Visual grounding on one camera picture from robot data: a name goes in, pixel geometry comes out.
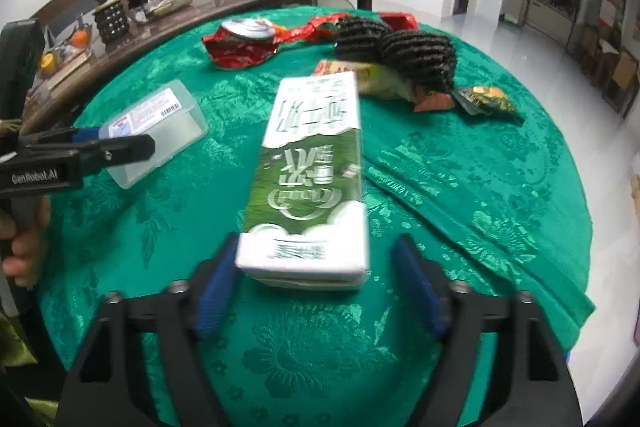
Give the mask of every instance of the transparent plastic container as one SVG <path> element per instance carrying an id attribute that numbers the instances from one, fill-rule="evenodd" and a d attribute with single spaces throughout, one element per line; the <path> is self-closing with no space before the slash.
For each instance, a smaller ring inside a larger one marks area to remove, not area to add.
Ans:
<path id="1" fill-rule="evenodd" d="M 148 134 L 156 152 L 145 162 L 107 169 L 122 188 L 129 188 L 149 172 L 207 134 L 207 122 L 191 93 L 180 80 L 172 80 L 126 108 L 100 127 L 100 138 Z"/>

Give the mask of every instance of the green tablecloth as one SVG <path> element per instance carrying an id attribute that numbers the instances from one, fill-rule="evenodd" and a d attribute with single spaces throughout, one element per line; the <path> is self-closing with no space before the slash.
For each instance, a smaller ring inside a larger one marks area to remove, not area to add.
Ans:
<path id="1" fill-rule="evenodd" d="M 254 13 L 285 26 L 335 10 Z M 104 123 L 174 78 L 209 123 L 203 140 L 129 190 L 103 172 L 54 198 L 51 255 L 40 293 L 56 349 L 70 367 L 100 296 L 156 293 L 242 227 L 271 105 L 284 76 L 307 76 L 329 45 L 296 44 L 266 64 L 220 71 L 201 36 L 180 35 L 138 60 L 88 105 L 77 126 Z M 459 39 L 458 86 L 498 86 L 526 117 L 473 120 L 458 111 L 412 114 L 406 102 L 362 100 L 370 279 L 359 293 L 268 288 L 242 277 L 202 361 L 233 425 L 404 425 L 438 358 L 399 291 L 389 253 L 412 234 L 449 277 L 485 293 L 533 291 L 570 349 L 593 305 L 584 295 L 591 221 L 562 134 L 515 78 Z M 461 423 L 478 414 L 492 362 L 485 335 Z M 156 338 L 144 339 L 156 404 L 175 423 Z"/>

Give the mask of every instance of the human hand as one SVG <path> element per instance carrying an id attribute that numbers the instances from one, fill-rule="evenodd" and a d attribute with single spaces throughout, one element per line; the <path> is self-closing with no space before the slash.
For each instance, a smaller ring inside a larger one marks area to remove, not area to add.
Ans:
<path id="1" fill-rule="evenodd" d="M 16 235 L 14 220 L 0 212 L 0 239 L 13 239 L 11 253 L 2 260 L 2 271 L 7 277 L 14 277 L 15 284 L 31 288 L 40 279 L 40 273 L 47 255 L 44 231 L 51 219 L 51 201 L 44 196 L 38 202 L 36 221 L 32 229 Z"/>

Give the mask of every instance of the textured flower pot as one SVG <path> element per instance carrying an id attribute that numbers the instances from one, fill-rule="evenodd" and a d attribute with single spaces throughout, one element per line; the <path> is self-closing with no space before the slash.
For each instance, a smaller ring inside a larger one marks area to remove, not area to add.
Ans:
<path id="1" fill-rule="evenodd" d="M 108 0 L 100 4 L 94 12 L 95 26 L 100 38 L 109 44 L 129 31 L 129 20 L 121 0 Z"/>

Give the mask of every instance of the tiled floor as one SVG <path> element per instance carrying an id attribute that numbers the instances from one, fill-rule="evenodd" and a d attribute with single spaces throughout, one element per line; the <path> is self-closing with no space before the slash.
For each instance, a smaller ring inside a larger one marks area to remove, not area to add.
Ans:
<path id="1" fill-rule="evenodd" d="M 537 97 L 564 134 L 593 221 L 587 295 L 596 311 L 582 328 L 569 362 L 586 421 L 636 353 L 640 227 L 630 196 L 630 176 L 632 159 L 640 150 L 638 140 L 590 86 L 578 64 L 528 26 L 495 26 L 468 16 L 438 20 L 382 2 L 374 9 L 410 11 L 420 22 L 452 32 L 486 52 Z"/>

